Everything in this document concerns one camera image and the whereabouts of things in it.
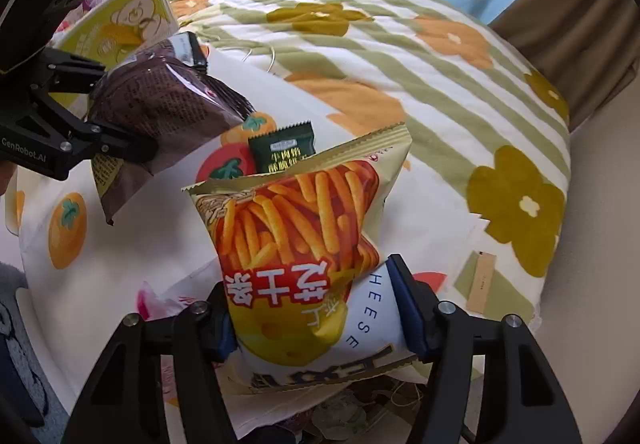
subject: black device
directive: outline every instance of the black device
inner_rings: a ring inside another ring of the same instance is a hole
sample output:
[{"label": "black device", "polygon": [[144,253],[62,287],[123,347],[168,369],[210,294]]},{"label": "black device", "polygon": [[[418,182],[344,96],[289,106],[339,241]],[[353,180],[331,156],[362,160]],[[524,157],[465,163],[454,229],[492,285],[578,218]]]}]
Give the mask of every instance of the black device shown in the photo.
[{"label": "black device", "polygon": [[[458,444],[474,355],[486,357],[476,444],[582,442],[558,380],[519,316],[469,316],[415,281],[398,254],[387,268],[408,348],[434,363],[408,444]],[[160,355],[174,357],[188,444],[237,443],[212,366],[236,347],[222,283],[177,316],[145,322],[127,315],[87,379],[62,444],[168,444]],[[272,433],[256,430],[252,442],[284,442]]]},{"label": "black device", "polygon": [[89,93],[104,74],[98,62],[45,47],[67,13],[81,3],[6,2],[11,5],[0,24],[0,160],[57,180],[97,153],[143,163],[158,150],[151,138],[78,119],[49,95]]}]

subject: floral pattern blanket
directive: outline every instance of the floral pattern blanket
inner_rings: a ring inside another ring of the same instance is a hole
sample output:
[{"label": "floral pattern blanket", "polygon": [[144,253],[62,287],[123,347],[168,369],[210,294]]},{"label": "floral pattern blanket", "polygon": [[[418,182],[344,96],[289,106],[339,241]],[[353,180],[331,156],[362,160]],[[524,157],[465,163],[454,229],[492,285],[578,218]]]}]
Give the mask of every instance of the floral pattern blanket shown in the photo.
[{"label": "floral pattern blanket", "polygon": [[[484,315],[534,318],[566,201],[568,108],[510,45],[439,0],[170,1],[182,30],[245,50],[247,63],[306,90],[351,134],[404,121],[414,143],[399,182],[412,175],[414,187],[403,200],[488,220],[466,264],[434,279],[438,294],[464,306],[485,251],[497,261]],[[266,122],[270,111],[260,112]],[[430,233],[403,236],[419,246]]]}]

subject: orange fruit print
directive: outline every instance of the orange fruit print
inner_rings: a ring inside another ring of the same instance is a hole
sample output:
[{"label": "orange fruit print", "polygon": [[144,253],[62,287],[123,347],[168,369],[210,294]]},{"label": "orange fruit print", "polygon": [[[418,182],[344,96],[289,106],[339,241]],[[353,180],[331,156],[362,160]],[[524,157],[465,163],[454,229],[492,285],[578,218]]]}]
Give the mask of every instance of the orange fruit print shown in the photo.
[{"label": "orange fruit print", "polygon": [[86,205],[80,193],[69,193],[56,206],[49,223],[49,255],[56,269],[71,265],[86,236]]}]

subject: brand logo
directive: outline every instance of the brand logo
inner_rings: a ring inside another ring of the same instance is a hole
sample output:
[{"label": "brand logo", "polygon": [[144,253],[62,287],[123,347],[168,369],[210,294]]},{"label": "brand logo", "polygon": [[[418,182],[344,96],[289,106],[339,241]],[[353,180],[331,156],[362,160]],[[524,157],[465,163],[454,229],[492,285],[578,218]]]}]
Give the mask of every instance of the brand logo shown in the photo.
[{"label": "brand logo", "polygon": [[34,160],[39,160],[40,162],[46,162],[47,156],[41,153],[38,153],[33,150],[29,150],[23,146],[20,146],[17,142],[11,142],[6,137],[2,138],[2,145],[9,150],[17,151],[22,155],[26,155],[27,157],[31,157]]}]

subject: black cable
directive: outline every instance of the black cable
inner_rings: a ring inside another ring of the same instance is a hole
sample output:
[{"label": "black cable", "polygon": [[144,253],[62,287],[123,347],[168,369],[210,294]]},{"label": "black cable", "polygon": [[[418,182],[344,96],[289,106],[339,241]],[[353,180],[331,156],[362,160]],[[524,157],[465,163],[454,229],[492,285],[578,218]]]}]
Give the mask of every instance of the black cable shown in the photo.
[{"label": "black cable", "polygon": [[468,428],[466,424],[462,425],[462,438],[466,440],[469,444],[476,444],[476,436],[474,433]]}]

